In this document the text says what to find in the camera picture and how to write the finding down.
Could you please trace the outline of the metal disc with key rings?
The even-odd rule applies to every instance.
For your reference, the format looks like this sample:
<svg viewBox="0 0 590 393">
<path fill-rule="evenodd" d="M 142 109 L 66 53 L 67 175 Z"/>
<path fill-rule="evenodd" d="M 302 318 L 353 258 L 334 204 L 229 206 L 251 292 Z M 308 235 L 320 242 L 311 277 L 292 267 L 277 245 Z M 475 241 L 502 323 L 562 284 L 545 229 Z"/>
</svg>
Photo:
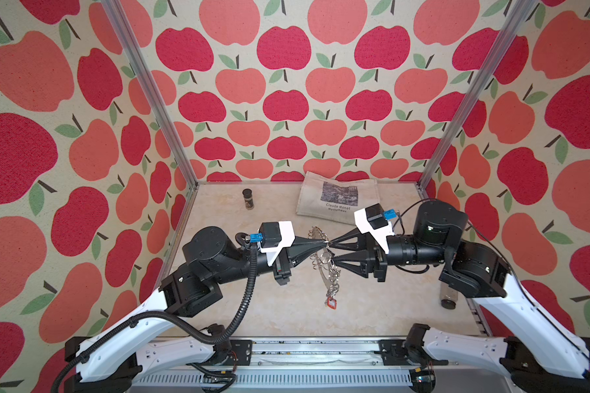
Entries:
<svg viewBox="0 0 590 393">
<path fill-rule="evenodd" d="M 334 263 L 334 254 L 327 246 L 322 247 L 321 250 L 314 252 L 310 256 L 313 269 L 317 270 L 326 287 L 326 298 L 328 301 L 335 301 L 335 296 L 339 292 L 339 278 L 341 271 Z"/>
</svg>

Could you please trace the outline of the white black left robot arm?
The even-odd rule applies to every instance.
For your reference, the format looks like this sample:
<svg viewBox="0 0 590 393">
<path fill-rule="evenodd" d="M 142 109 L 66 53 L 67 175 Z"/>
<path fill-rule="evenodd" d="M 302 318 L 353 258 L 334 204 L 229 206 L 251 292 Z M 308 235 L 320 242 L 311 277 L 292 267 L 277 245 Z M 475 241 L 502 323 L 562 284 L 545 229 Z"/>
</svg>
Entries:
<svg viewBox="0 0 590 393">
<path fill-rule="evenodd" d="M 219 227 L 197 232 L 183 246 L 185 263 L 162 280 L 136 309 L 94 337 L 65 345 L 67 366 L 52 392 L 126 392 L 150 374 L 180 365 L 220 363 L 242 324 L 257 278 L 272 273 L 285 285 L 293 268 L 328 245 L 323 238 L 298 237 L 289 221 L 261 225 L 234 239 Z M 189 319 L 222 299 L 221 285 L 244 280 L 239 309 L 228 326 L 193 327 Z"/>
</svg>

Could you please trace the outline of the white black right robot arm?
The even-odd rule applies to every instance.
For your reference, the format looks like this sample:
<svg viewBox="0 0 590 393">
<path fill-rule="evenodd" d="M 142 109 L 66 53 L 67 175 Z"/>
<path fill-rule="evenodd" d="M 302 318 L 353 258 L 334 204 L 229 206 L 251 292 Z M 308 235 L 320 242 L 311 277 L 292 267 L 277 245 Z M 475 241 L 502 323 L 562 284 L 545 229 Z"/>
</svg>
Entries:
<svg viewBox="0 0 590 393">
<path fill-rule="evenodd" d="M 576 336 L 551 316 L 499 252 L 464 240 L 464 212 L 433 198 L 418 201 L 416 210 L 411 234 L 396 234 L 391 212 L 380 205 L 357 211 L 355 229 L 329 243 L 340 250 L 334 263 L 379 281 L 390 267 L 440 266 L 441 283 L 488 310 L 510 334 L 479 338 L 415 324 L 403 343 L 406 360 L 419 368 L 472 365 L 526 392 L 590 392 L 590 338 Z"/>
</svg>

